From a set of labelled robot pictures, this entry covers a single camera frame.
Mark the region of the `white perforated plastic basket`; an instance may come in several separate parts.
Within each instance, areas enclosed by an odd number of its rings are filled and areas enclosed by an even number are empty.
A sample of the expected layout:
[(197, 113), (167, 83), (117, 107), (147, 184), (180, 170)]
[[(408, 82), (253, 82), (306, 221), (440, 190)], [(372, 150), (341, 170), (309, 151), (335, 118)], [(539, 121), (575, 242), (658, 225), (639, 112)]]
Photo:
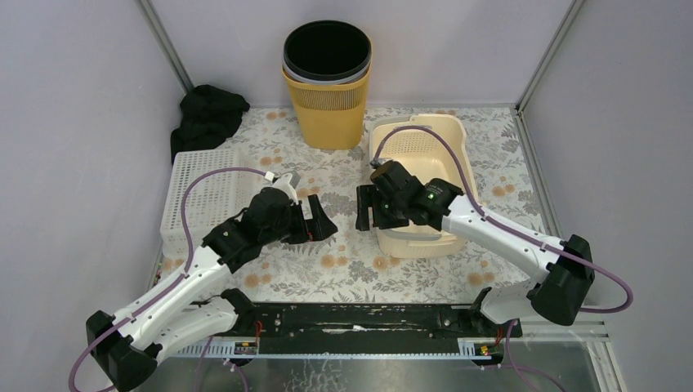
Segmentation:
[(235, 170), (201, 180), (188, 195), (186, 221), (196, 247), (213, 227), (246, 207), (253, 195), (269, 183), (264, 171), (256, 173), (257, 167), (239, 149), (210, 149), (176, 155), (159, 230), (164, 257), (187, 258), (189, 247), (181, 220), (181, 202), (190, 184), (205, 173), (229, 167)]

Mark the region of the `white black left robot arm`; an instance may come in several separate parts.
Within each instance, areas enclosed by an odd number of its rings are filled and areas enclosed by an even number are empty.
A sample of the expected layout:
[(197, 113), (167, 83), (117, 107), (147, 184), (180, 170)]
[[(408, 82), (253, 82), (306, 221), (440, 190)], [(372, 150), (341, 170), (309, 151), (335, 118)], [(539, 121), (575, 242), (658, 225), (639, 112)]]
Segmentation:
[(302, 204), (282, 189), (266, 187), (248, 207), (214, 227), (190, 254), (185, 265), (159, 285), (114, 314), (98, 310), (86, 321), (87, 354), (91, 355), (117, 391), (141, 385), (174, 349), (188, 345), (206, 331), (230, 331), (242, 336), (253, 327), (252, 311), (223, 303), (218, 314), (204, 311), (195, 336), (169, 332), (167, 326), (196, 296), (242, 266), (257, 259), (264, 246), (280, 242), (318, 242), (337, 233), (317, 195), (308, 198), (310, 218)]

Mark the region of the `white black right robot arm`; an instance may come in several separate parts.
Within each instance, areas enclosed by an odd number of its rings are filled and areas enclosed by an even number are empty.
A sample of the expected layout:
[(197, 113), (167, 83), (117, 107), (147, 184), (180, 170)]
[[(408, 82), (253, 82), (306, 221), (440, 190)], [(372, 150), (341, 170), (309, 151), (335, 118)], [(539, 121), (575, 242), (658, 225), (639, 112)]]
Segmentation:
[(516, 266), (527, 280), (487, 288), (468, 315), (471, 330), (489, 336), (501, 324), (538, 315), (560, 326), (574, 323), (594, 281), (589, 244), (564, 241), (476, 207), (457, 185), (434, 178), (423, 184), (397, 161), (386, 161), (356, 188), (360, 231), (417, 225), (472, 241)]

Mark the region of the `cream large plastic basket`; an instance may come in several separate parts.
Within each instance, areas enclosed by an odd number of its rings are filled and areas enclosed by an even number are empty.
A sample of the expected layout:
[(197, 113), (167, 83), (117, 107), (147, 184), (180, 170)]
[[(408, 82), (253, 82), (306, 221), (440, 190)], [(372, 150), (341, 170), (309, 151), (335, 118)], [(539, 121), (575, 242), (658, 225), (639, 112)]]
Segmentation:
[[(396, 128), (403, 131), (386, 140), (379, 155), (380, 142)], [(384, 118), (369, 128), (371, 158), (393, 158), (423, 184), (441, 178), (463, 187), (467, 181), (472, 195), (478, 196), (472, 165), (466, 151), (467, 133), (462, 122), (448, 114), (412, 114)], [(445, 231), (428, 226), (409, 225), (397, 229), (377, 229), (381, 251), (395, 258), (437, 258), (453, 255), (467, 244)]]

